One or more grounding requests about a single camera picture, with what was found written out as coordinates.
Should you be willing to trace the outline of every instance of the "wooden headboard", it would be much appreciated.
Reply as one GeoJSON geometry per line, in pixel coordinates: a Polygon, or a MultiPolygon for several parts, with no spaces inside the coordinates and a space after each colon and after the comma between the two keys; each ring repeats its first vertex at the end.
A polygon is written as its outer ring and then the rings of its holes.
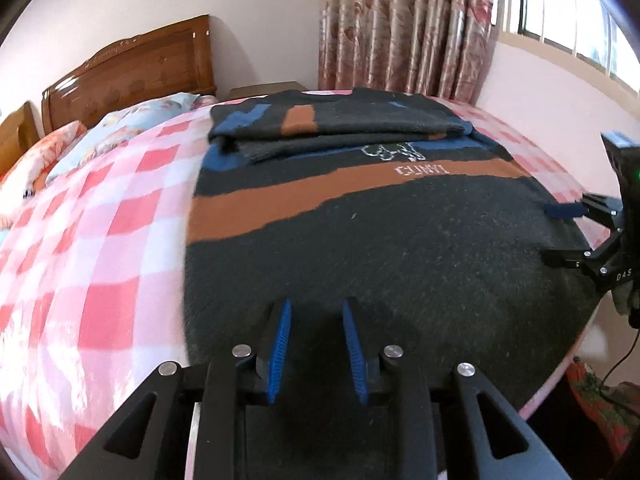
{"type": "Polygon", "coordinates": [[[206,14],[115,41],[60,78],[42,93],[44,132],[176,92],[215,95],[206,14]]]}
{"type": "Polygon", "coordinates": [[[26,102],[0,124],[0,174],[9,171],[39,140],[31,103],[26,102]]]}

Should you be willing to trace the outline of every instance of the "curtain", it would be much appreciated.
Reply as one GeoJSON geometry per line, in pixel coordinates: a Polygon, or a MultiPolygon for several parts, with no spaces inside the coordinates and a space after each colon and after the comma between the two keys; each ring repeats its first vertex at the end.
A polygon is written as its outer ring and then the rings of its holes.
{"type": "Polygon", "coordinates": [[[318,88],[469,102],[486,62],[492,0],[326,0],[318,88]]]}

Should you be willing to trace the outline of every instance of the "pink checkered bedsheet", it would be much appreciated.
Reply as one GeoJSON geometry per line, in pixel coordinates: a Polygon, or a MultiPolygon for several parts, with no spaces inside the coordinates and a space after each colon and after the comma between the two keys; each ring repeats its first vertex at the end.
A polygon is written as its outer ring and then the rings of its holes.
{"type": "MultiPolygon", "coordinates": [[[[561,166],[507,124],[441,102],[505,146],[560,202],[581,196],[561,166]]],[[[57,178],[0,247],[0,441],[30,476],[57,478],[160,362],[188,364],[185,228],[210,126],[209,107],[185,113],[57,178]]],[[[592,246],[606,234],[580,227],[592,246]]]]}

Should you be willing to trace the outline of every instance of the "window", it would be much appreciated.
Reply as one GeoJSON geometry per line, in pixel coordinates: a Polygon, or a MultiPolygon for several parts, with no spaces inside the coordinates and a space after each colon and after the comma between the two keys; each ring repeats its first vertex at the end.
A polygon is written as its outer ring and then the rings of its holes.
{"type": "MultiPolygon", "coordinates": [[[[513,4],[509,12],[514,13],[513,4]]],[[[522,0],[518,32],[580,58],[633,92],[640,91],[640,62],[600,0],[522,0]]]]}

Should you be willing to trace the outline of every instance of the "metal screw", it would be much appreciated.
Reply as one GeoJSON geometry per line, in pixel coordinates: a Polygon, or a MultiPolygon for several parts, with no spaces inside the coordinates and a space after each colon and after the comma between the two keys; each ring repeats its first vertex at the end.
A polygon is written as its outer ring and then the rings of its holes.
{"type": "Polygon", "coordinates": [[[249,357],[251,355],[251,347],[249,345],[236,345],[231,353],[234,357],[249,357]]]}
{"type": "Polygon", "coordinates": [[[476,373],[476,367],[471,363],[460,363],[457,370],[463,377],[471,377],[476,373]]]}
{"type": "Polygon", "coordinates": [[[402,357],[403,353],[404,350],[402,350],[402,347],[398,345],[385,346],[385,355],[390,359],[398,359],[399,357],[402,357]]]}
{"type": "Polygon", "coordinates": [[[158,367],[160,375],[173,375],[178,371],[178,365],[173,361],[165,361],[158,367]]]}

